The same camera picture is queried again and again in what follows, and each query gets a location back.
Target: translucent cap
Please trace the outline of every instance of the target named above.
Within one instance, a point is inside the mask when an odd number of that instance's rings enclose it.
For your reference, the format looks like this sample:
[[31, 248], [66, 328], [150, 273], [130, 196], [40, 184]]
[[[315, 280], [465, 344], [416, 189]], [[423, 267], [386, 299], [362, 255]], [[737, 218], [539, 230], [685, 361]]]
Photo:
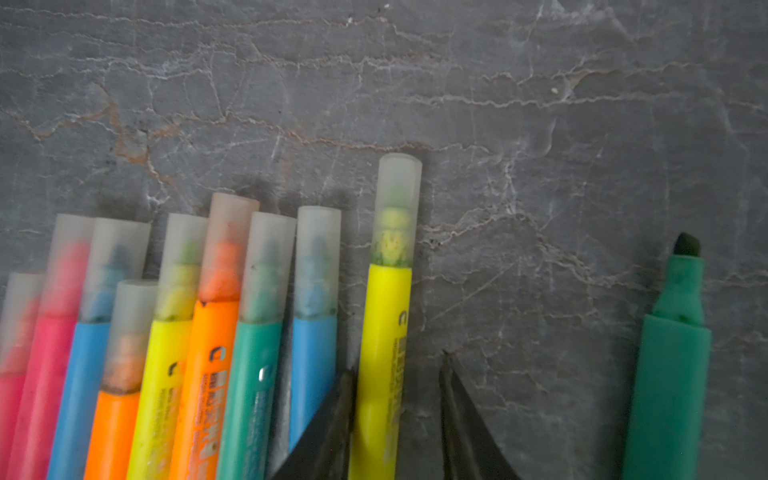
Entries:
[[45, 275], [11, 273], [0, 316], [0, 375], [27, 371]]
[[59, 214], [53, 229], [40, 314], [77, 318], [96, 219]]
[[218, 192], [214, 194], [210, 202], [200, 289], [197, 292], [201, 302], [233, 302], [240, 299], [250, 216], [257, 211], [258, 200]]
[[115, 395], [141, 390], [157, 299], [157, 282], [123, 280], [114, 299], [101, 389]]
[[406, 154], [387, 154], [379, 162], [371, 263], [413, 265], [416, 214], [422, 163]]
[[149, 229], [149, 223], [96, 219], [80, 308], [81, 322], [107, 323], [112, 319], [118, 283], [141, 277]]
[[272, 323], [283, 319], [296, 219], [256, 212], [250, 224], [240, 321]]
[[293, 315], [314, 319], [336, 315], [339, 295], [341, 210], [299, 208]]
[[171, 214], [163, 245], [155, 319], [192, 320], [208, 219]]

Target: gray countertop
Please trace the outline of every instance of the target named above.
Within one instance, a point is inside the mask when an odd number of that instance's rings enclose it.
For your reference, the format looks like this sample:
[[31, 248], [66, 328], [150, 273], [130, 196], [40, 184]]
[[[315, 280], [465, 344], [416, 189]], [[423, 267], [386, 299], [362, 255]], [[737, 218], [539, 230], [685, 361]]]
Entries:
[[44, 265], [60, 212], [152, 220], [156, 276], [167, 213], [215, 190], [338, 207], [354, 366], [378, 159], [405, 151], [424, 174], [398, 478], [442, 478], [443, 350], [523, 478], [618, 478], [681, 230], [713, 330], [699, 478], [768, 477], [765, 2], [2, 4], [2, 282]]

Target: highlighter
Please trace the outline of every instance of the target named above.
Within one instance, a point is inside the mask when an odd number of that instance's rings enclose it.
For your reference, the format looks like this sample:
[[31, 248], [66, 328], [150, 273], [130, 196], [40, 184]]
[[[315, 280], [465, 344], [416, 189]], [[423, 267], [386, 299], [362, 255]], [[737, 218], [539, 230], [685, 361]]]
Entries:
[[48, 480], [81, 480], [88, 459], [104, 356], [122, 280], [141, 276], [149, 223], [98, 218], [61, 396]]
[[184, 367], [172, 480], [214, 480], [250, 218], [259, 202], [215, 193]]
[[295, 218], [253, 214], [217, 478], [264, 478], [295, 236]]
[[125, 480], [156, 299], [155, 281], [118, 283], [84, 480]]
[[623, 480], [694, 480], [712, 332], [704, 326], [704, 261], [682, 233], [664, 290], [645, 316], [632, 393]]
[[11, 273], [0, 316], [0, 478], [8, 471], [45, 275]]
[[94, 224], [56, 217], [6, 480], [43, 480], [48, 473]]
[[421, 176], [410, 155], [379, 162], [349, 480], [395, 478]]
[[293, 293], [291, 451], [333, 387], [341, 210], [299, 208]]
[[168, 478], [207, 226], [207, 218], [168, 217], [128, 480]]

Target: logo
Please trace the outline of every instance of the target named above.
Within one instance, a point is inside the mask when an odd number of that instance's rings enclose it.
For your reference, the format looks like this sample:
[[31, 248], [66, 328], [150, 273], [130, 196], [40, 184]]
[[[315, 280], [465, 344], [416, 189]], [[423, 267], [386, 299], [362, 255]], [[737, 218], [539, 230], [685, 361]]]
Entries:
[[208, 355], [208, 361], [213, 362], [214, 360], [224, 360], [227, 357], [227, 349], [218, 346], [215, 349], [210, 351], [210, 354]]

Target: marble surface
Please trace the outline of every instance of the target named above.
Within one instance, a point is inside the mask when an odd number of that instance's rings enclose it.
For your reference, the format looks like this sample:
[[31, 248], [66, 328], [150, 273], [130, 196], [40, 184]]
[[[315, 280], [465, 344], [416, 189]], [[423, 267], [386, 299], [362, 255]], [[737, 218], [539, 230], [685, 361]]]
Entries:
[[443, 350], [523, 478], [618, 478], [681, 230], [713, 330], [699, 478], [768, 477], [765, 2], [0, 5], [2, 282], [44, 264], [59, 212], [152, 220], [155, 276], [167, 213], [215, 190], [338, 207], [354, 366], [377, 163], [406, 151], [424, 175], [398, 478], [442, 478]]

